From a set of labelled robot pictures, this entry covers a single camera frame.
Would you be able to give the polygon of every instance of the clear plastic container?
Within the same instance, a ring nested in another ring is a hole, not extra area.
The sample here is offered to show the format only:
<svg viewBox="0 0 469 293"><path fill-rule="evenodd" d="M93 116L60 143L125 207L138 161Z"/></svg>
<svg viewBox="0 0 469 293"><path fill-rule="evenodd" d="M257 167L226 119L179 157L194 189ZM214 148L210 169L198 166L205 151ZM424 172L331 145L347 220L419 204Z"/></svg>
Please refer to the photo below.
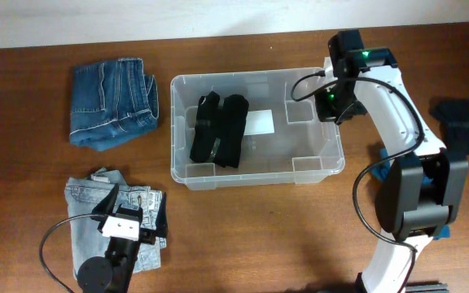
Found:
<svg viewBox="0 0 469 293"><path fill-rule="evenodd" d="M190 190L275 183L318 183L345 165L340 131L319 122L314 100L291 100L291 87L321 68L181 75L171 81L171 176ZM296 88L300 97L323 84L312 77ZM274 132L246 135L238 168L194 163L190 158L200 96L241 94L249 111L271 110Z"/></svg>

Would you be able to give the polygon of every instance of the folded clothing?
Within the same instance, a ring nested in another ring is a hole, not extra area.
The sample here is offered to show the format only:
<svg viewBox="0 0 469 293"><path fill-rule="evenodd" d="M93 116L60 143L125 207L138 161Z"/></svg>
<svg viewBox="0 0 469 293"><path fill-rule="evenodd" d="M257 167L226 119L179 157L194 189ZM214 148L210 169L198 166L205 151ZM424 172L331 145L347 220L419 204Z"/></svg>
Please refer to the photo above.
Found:
<svg viewBox="0 0 469 293"><path fill-rule="evenodd" d="M221 100L214 91L199 99L190 158L238 168L249 102L240 94Z"/></svg>
<svg viewBox="0 0 469 293"><path fill-rule="evenodd" d="M119 184L119 195L115 209L121 203L138 206L140 199L144 212L142 228L156 230L156 217L159 212L162 192L149 186L128 186L119 171L107 171L101 168L85 179L69 178L64 189L68 203L68 216L91 213L92 209L103 200L115 184ZM72 228L73 273L82 263L94 256L104 256L110 238L103 237L98 231L99 223L91 219L70 222ZM165 238L157 238L155 245L141 244L134 273L160 267L160 249L166 247Z"/></svg>
<svg viewBox="0 0 469 293"><path fill-rule="evenodd" d="M144 74L142 59L75 68L70 143L104 151L155 130L158 117L156 80Z"/></svg>
<svg viewBox="0 0 469 293"><path fill-rule="evenodd" d="M469 100L441 102L430 114L443 124L448 149L469 155Z"/></svg>

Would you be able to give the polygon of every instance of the cable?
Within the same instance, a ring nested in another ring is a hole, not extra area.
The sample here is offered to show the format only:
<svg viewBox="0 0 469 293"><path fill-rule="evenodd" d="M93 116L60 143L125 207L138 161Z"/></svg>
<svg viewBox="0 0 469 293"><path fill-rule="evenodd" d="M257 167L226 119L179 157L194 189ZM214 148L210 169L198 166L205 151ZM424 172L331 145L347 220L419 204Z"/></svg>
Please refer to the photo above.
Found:
<svg viewBox="0 0 469 293"><path fill-rule="evenodd" d="M48 275L54 279L54 281L56 281L62 288L64 288L64 290L66 290L66 292L70 292L70 293L74 293L72 291L72 289L70 289L70 287L68 287L66 284L64 284L63 282L61 282L61 280L59 280L55 275L54 273L52 273L50 271L50 269L48 269L48 265L46 265L45 263L45 259L43 258L42 256L42 248L45 246L45 242L46 240L48 239L48 237L57 229L59 228L61 225L63 224L66 224L70 221L73 221L73 220L77 220L77 219L82 219L82 218L86 218L86 217L97 217L97 218L101 218L101 219L106 219L107 216L106 215L101 215L101 214L83 214L83 215L79 215L79 216L71 216L69 217L68 219L65 219L65 220L62 220L61 222L51 226L51 228L48 229L48 231L46 231L45 233L45 236L43 236L42 240L41 240L41 245L39 245L39 260L41 261L41 265L42 267L45 269L46 273L48 273Z"/></svg>
<svg viewBox="0 0 469 293"><path fill-rule="evenodd" d="M403 288L405 288L406 286L406 283L408 282L408 279L410 278L410 274L412 273L412 270L414 269L415 267L415 259L416 259L416 256L417 256L417 249L408 244L408 243L403 243L403 242L398 242L398 241L395 241L395 240L391 240L390 238L386 238L384 237L383 235L381 235L379 232L377 232L376 230L374 230L369 224L368 222L365 220L365 217L363 217L363 214L362 214L362 211L361 209L359 208L359 203L357 201L357 187L359 186L359 182L362 180L362 178L367 174L369 173L370 171L372 171L373 169L377 168L379 165L381 164L384 164L390 160L393 160L393 159L396 159L398 157L401 157L403 155L408 155L409 153L415 151L420 145L421 143L423 143L424 141L424 129L423 129L423 124L421 122L421 120L419 119L419 115L417 113L417 111L415 111L415 108L414 106L412 106L412 104L410 103L410 101L408 100L407 97L405 97L405 95L403 93L401 93L398 89L396 89L394 86L388 84L387 82L384 82L384 81L380 81L380 80L377 80L377 79L374 79L374 78L369 78L369 77L348 77L348 78L343 78L341 80L336 80L336 81L331 81L331 82L328 82L326 83L325 85L319 87L318 89L316 89L315 91L313 91L312 93L310 94L307 94L303 97L300 97L300 98L294 98L294 89L298 86L298 84L307 79L307 78L310 78L310 77L315 77L315 76L321 76L321 71L320 72L316 72L316 73L313 73L313 74L309 74L308 76L305 76L305 77L302 77L301 79L299 79L293 86L292 86L292 89L291 89L291 98L292 100L294 101L303 101L304 99L306 98L310 98L311 96L317 94L317 93L320 93L322 92L323 90L327 89L328 87L332 86L332 85L335 85L335 84L338 84L338 83L346 83L346 82L352 82L352 81L367 81L367 82L372 82L372 83L375 83L375 84L378 84L378 85L382 85L384 87L386 87L387 89L391 90L394 94L397 95L397 97L399 97L399 99L406 105L406 107L408 108L410 114L412 115L412 117L414 118L415 120L415 124L417 125L417 128L418 128L418 131L419 131L419 135L418 137L415 139L415 144L409 148L407 148L406 150L404 151L400 151L396 154L393 154L393 155L389 155L383 159L381 159L380 161L376 162L376 163L373 163L373 164L370 164L368 165L366 168L363 169L363 171L361 171L359 173L359 175L357 175L357 178L356 178L356 181L354 181L354 185L353 185L353 188L352 188L352 195L353 195L353 204L354 204L354 209L356 210L356 214L357 216L359 217L359 220L362 222L362 224L365 226L365 228L367 230L369 230L369 232L371 232L375 237L377 237L378 239L380 240L383 240L385 241L386 243L390 243L390 244L393 244L393 245L399 245L399 246L403 246L403 247L407 247L408 249L410 249L410 252L411 252L411 260L410 260L410 267L408 268L408 272L406 274L406 277L405 277L405 280L403 281L402 285L401 285L401 288L399 289L398 293L401 293L403 291Z"/></svg>

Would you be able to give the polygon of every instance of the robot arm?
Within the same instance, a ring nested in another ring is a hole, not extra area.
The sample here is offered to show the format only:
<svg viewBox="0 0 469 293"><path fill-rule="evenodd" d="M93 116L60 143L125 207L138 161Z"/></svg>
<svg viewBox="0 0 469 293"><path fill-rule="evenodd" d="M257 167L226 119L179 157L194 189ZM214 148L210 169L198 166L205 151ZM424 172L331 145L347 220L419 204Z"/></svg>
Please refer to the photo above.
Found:
<svg viewBox="0 0 469 293"><path fill-rule="evenodd" d="M421 144L408 155L391 161L391 171L375 200L381 235L396 243L410 244L417 250L417 258L433 237L457 216L466 180L466 157L449 153L427 127L403 86L401 71L389 49L365 50L359 32L350 30L334 36L329 41L329 51L331 59L325 63L325 83L355 77L383 81L405 96L405 102L412 106L416 116L387 87L376 82L346 81L315 94L320 121L340 124L354 115L369 112L389 155L413 147L419 136L418 122L423 127ZM423 184L424 177L431 183ZM407 247L379 240L372 261L357 277L357 291L405 291L411 253Z"/></svg>

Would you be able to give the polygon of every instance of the blue cloth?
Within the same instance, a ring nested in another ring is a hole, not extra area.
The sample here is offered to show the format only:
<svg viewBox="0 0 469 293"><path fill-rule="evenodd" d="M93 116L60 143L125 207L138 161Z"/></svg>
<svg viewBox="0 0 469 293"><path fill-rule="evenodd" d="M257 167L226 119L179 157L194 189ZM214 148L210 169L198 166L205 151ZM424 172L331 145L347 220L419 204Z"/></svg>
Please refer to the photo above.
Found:
<svg viewBox="0 0 469 293"><path fill-rule="evenodd" d="M388 157L388 153L386 149L381 149L379 151L381 154L381 159ZM372 170L372 176L376 177L379 181L384 182L387 179L388 172L390 171L390 163L385 162L381 164L378 168ZM432 183L433 179L428 177L423 178L423 185ZM451 238L451 233L449 231L449 226L446 225L443 227L439 235L434 237L434 240L439 240L441 238Z"/></svg>
<svg viewBox="0 0 469 293"><path fill-rule="evenodd" d="M104 151L157 127L154 76L142 59L121 58L82 65L73 73L70 142Z"/></svg>
<svg viewBox="0 0 469 293"><path fill-rule="evenodd" d="M119 184L117 208L121 203L138 206L139 197L143 211L142 228L156 230L156 216L159 212L162 192L149 186L128 186L119 171L107 171L101 168L85 179L68 179L64 189L64 197L68 203L68 215L77 216L91 213L92 209L103 200L113 188ZM94 256L104 256L110 238L103 237L98 231L99 223L90 218L70 222L72 228L73 274L77 278L77 270L85 260ZM165 238L157 238L155 245L141 244L134 273L160 267L160 249L166 247Z"/></svg>

